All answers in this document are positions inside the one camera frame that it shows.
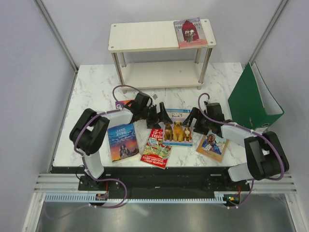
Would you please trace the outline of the Why Do Dogs Bark book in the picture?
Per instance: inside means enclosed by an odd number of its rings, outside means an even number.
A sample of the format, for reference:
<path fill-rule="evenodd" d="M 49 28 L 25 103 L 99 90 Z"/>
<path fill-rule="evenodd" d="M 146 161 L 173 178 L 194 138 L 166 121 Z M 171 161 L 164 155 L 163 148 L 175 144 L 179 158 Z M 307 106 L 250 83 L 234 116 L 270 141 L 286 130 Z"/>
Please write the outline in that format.
<path fill-rule="evenodd" d="M 167 109 L 167 114 L 172 123 L 164 123 L 163 144 L 168 146 L 189 146 L 193 145 L 192 127 L 184 125 L 191 110 L 187 109 Z"/>

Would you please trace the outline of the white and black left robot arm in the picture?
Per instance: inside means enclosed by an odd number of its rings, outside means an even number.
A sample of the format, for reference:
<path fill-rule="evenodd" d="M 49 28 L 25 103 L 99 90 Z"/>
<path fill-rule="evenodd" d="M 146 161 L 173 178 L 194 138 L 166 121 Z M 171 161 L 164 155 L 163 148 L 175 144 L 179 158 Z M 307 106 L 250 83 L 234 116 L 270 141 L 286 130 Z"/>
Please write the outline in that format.
<path fill-rule="evenodd" d="M 99 149 L 108 129 L 139 120 L 146 120 L 150 129 L 159 129 L 160 122 L 171 124 L 172 120 L 163 102 L 159 103 L 159 108 L 158 112 L 149 95 L 138 92 L 134 100 L 115 110 L 98 113 L 87 108 L 83 111 L 70 132 L 69 139 L 74 144 L 75 152 L 82 156 L 85 172 L 90 176 L 91 187 L 101 190 L 106 185 L 106 178 L 102 176 L 104 167 L 100 160 Z"/>

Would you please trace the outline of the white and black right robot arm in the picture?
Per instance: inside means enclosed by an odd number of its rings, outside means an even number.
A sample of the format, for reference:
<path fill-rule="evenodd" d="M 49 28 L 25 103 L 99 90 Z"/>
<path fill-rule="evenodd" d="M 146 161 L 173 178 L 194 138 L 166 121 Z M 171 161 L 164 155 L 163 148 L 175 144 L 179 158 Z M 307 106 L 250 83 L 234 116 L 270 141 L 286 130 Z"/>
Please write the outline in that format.
<path fill-rule="evenodd" d="M 242 180 L 280 180 L 289 170 L 289 162 L 281 143 L 272 131 L 256 132 L 232 120 L 225 120 L 219 103 L 207 103 L 204 111 L 194 107 L 183 124 L 190 126 L 196 120 L 194 131 L 231 140 L 245 149 L 246 162 L 227 169 L 221 178 L 222 187 L 233 190 Z"/>

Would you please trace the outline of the green lever arch file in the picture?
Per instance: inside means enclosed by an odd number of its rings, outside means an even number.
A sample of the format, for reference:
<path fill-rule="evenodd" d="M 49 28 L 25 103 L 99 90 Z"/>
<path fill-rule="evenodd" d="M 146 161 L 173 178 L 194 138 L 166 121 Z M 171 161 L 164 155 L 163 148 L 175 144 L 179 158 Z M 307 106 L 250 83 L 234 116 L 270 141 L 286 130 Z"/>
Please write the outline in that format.
<path fill-rule="evenodd" d="M 259 132 L 265 131 L 284 114 L 256 63 L 246 65 L 228 98 L 228 104 L 235 122 Z"/>

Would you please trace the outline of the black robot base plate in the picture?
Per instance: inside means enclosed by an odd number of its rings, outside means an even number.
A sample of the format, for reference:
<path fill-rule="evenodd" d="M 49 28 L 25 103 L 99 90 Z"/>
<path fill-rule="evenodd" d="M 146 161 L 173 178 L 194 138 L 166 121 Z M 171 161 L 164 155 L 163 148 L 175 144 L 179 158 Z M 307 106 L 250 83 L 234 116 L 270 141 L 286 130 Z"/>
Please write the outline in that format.
<path fill-rule="evenodd" d="M 112 196 L 189 198 L 211 197 L 215 192 L 247 192 L 245 180 L 228 180 L 226 167 L 107 167 L 95 182 L 82 167 L 54 167 L 52 174 L 80 174 L 79 190 L 106 190 Z"/>

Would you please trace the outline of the red 13-Storey Treehouse book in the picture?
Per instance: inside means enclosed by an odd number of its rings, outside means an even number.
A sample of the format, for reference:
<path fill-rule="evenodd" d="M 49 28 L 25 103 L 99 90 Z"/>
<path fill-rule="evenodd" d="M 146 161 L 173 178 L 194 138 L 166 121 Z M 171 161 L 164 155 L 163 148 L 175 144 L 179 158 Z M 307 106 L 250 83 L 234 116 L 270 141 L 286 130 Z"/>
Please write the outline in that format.
<path fill-rule="evenodd" d="M 163 144 L 163 130 L 152 129 L 140 160 L 165 169 L 171 154 L 171 147 Z"/>

